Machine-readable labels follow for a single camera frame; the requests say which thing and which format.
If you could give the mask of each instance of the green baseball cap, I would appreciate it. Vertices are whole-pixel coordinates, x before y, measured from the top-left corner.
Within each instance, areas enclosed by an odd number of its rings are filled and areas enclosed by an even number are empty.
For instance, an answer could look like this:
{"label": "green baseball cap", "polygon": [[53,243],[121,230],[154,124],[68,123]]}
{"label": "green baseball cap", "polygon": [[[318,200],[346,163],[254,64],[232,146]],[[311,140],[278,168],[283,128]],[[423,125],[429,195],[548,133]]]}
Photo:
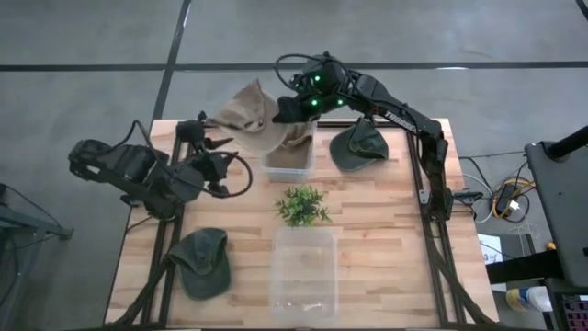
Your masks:
{"label": "green baseball cap", "polygon": [[224,230],[205,228],[187,235],[169,251],[190,299],[210,299],[229,289],[231,270],[226,245]]}
{"label": "green baseball cap", "polygon": [[337,134],[329,145],[329,152],[342,171],[355,171],[389,156],[386,140],[374,123],[364,118]]}

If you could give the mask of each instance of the artificial plant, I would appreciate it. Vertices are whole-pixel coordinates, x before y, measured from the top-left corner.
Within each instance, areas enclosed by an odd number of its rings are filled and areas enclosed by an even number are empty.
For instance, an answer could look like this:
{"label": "artificial plant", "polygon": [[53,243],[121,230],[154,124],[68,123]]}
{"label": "artificial plant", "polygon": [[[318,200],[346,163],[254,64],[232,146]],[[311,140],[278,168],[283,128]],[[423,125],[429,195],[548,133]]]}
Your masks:
{"label": "artificial plant", "polygon": [[329,210],[321,208],[322,194],[312,186],[288,188],[286,199],[277,200],[278,212],[289,226],[311,226],[316,218],[331,222]]}

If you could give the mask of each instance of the gray floor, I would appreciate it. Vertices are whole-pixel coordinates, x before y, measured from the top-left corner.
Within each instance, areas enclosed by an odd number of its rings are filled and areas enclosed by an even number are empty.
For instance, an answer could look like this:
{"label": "gray floor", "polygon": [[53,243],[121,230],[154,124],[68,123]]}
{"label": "gray floor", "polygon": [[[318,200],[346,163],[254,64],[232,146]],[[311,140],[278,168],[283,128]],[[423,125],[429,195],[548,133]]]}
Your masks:
{"label": "gray floor", "polygon": [[[181,0],[0,0],[0,64],[165,63],[180,6]],[[588,58],[586,33],[573,0],[195,1],[178,62],[262,63],[324,50],[349,62],[579,61]],[[450,118],[463,155],[522,150],[588,122],[588,69],[370,74],[424,114]],[[256,77],[275,96],[287,93],[271,72],[175,73],[163,117],[213,114]],[[115,189],[72,176],[67,154],[81,139],[115,142],[132,120],[149,123],[161,79],[160,72],[0,73],[0,181],[75,228],[70,242],[43,244],[18,330],[102,322],[129,210]],[[494,184],[524,158],[479,161]],[[478,175],[468,162],[462,166]],[[535,193],[531,200],[529,220],[542,250],[550,235]],[[479,214],[485,217],[486,208]],[[512,227],[490,219],[479,232],[515,234]],[[508,325],[542,326],[504,309]]]}

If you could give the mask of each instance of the transparent plastic box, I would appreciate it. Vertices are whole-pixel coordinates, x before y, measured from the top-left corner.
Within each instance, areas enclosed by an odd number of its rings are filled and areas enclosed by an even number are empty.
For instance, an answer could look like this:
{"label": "transparent plastic box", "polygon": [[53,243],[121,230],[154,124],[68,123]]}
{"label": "transparent plastic box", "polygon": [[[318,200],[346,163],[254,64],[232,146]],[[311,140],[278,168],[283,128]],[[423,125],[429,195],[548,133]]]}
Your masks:
{"label": "transparent plastic box", "polygon": [[334,322],[338,310],[337,241],[317,228],[282,228],[274,238],[269,306],[293,326]]}
{"label": "transparent plastic box", "polygon": [[317,123],[313,123],[313,135],[311,152],[309,153],[309,159],[307,160],[306,167],[304,169],[292,169],[292,168],[279,168],[266,166],[266,156],[261,156],[261,167],[268,177],[276,182],[285,183],[301,183],[304,182],[314,171],[315,167],[315,156],[314,156],[314,136],[316,136]]}

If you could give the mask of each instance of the wooden table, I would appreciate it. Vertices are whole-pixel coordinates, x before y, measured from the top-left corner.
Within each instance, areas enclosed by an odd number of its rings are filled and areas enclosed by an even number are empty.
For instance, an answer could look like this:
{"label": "wooden table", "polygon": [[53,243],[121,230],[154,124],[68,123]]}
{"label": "wooden table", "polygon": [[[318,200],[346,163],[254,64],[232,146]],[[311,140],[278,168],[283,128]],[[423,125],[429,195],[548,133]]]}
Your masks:
{"label": "wooden table", "polygon": [[[449,122],[440,122],[449,141],[447,184],[461,189],[463,177]],[[176,123],[176,120],[157,120],[153,124],[155,148],[171,154]],[[333,219],[333,223],[319,226],[329,227],[338,237],[339,315],[331,326],[438,326],[405,132],[380,130],[390,147],[390,159],[353,173],[341,173],[331,161],[328,149],[340,130],[318,130],[314,139],[316,169],[308,180],[308,184],[324,192],[324,205]],[[212,129],[209,136],[218,138],[223,133]],[[219,297],[195,302],[183,293],[176,273],[167,326],[298,326],[280,324],[268,308],[272,239],[276,230],[285,226],[273,203],[291,184],[271,182],[264,176],[256,155],[238,143],[230,143],[222,149],[240,151],[254,170],[254,184],[249,192],[238,198],[218,200],[201,194],[198,200],[187,204],[182,236],[202,227],[225,229],[229,235],[227,249],[232,265],[232,286]],[[246,184],[243,167],[234,162],[224,182],[231,191],[243,188]],[[130,225],[144,217],[144,210],[133,211]],[[106,322],[121,316],[146,282],[156,224],[155,221],[145,223],[126,236]],[[454,213],[447,226],[459,280],[483,312],[497,321],[471,216]],[[161,281],[155,294],[153,318],[159,312],[162,287]],[[444,283],[447,309],[449,316],[453,316],[449,293]]]}

